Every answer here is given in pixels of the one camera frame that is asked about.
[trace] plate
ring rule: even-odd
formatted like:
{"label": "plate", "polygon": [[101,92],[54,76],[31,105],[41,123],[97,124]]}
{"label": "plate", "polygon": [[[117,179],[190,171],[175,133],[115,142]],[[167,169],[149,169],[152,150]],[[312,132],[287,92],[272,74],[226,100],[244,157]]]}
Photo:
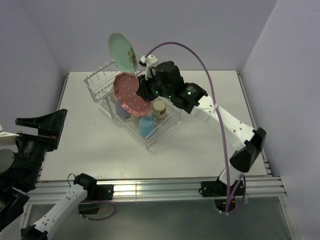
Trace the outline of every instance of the plate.
{"label": "plate", "polygon": [[136,72],[136,53],[125,36],[118,32],[112,33],[108,40],[108,47],[111,59],[119,71],[132,74]]}
{"label": "plate", "polygon": [[138,78],[131,73],[120,73],[113,82],[116,99],[130,114],[137,117],[146,116],[151,110],[151,103],[137,95],[139,88]]}

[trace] clear plastic container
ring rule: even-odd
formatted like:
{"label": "clear plastic container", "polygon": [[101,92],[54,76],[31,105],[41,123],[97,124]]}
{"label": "clear plastic container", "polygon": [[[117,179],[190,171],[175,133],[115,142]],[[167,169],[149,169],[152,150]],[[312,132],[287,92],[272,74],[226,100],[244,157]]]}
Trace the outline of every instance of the clear plastic container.
{"label": "clear plastic container", "polygon": [[[140,75],[143,72],[144,69],[139,66],[136,75]],[[176,108],[169,100],[162,98],[166,103],[166,116],[161,120],[154,120],[155,129],[147,137],[144,138],[140,136],[136,119],[132,117],[121,118],[116,114],[113,82],[115,77],[120,73],[121,72],[116,70],[114,62],[111,61],[103,67],[99,66],[97,71],[92,71],[92,74],[87,75],[83,82],[87,86],[92,100],[99,105],[100,109],[109,118],[119,121],[132,137],[146,147],[146,149],[149,149],[158,138],[166,134],[169,128],[179,122],[181,110]]]}

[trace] mint green plate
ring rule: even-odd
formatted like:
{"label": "mint green plate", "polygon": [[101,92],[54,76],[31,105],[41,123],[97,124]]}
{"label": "mint green plate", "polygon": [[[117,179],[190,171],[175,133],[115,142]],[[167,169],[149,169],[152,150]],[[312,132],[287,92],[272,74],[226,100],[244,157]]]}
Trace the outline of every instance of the mint green plate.
{"label": "mint green plate", "polygon": [[109,53],[117,69],[123,73],[134,74],[137,70],[137,57],[128,39],[114,32],[108,40]]}

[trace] cup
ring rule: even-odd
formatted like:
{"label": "cup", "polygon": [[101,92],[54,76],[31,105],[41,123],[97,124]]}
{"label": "cup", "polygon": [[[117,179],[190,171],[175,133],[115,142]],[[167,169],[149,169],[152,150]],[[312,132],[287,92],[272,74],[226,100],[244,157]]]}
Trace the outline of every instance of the cup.
{"label": "cup", "polygon": [[154,120],[155,120],[154,116],[143,116],[140,119],[138,128],[139,128],[139,134],[141,137],[143,137],[143,138],[149,137],[150,138],[153,136],[154,132],[152,133],[152,131],[155,130],[155,128],[156,128]]}
{"label": "cup", "polygon": [[131,117],[131,114],[121,106],[117,98],[115,98],[115,112],[122,119],[129,119]]}
{"label": "cup", "polygon": [[111,91],[112,91],[112,93],[110,94],[110,101],[115,104],[116,103],[116,96],[115,96],[114,88],[112,88]]}
{"label": "cup", "polygon": [[167,115],[167,105],[164,101],[160,100],[159,98],[156,99],[153,103],[152,103],[152,115],[156,118],[156,119],[163,119],[166,117]]}
{"label": "cup", "polygon": [[131,119],[132,119],[132,122],[135,124],[135,125],[139,125],[139,122],[140,122],[140,119],[141,119],[141,116],[135,116],[133,114],[131,114]]}

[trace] glass panel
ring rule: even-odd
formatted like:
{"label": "glass panel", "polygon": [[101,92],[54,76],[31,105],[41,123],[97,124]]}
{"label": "glass panel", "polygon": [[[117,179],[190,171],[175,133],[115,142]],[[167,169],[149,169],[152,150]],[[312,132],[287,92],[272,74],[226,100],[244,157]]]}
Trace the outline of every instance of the glass panel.
{"label": "glass panel", "polygon": [[[86,220],[75,209],[60,225],[53,240],[290,239],[277,197],[250,198],[249,204],[240,205],[229,216],[214,211],[212,200],[116,205],[116,215],[103,221]],[[51,207],[33,206],[28,224],[33,224]]]}

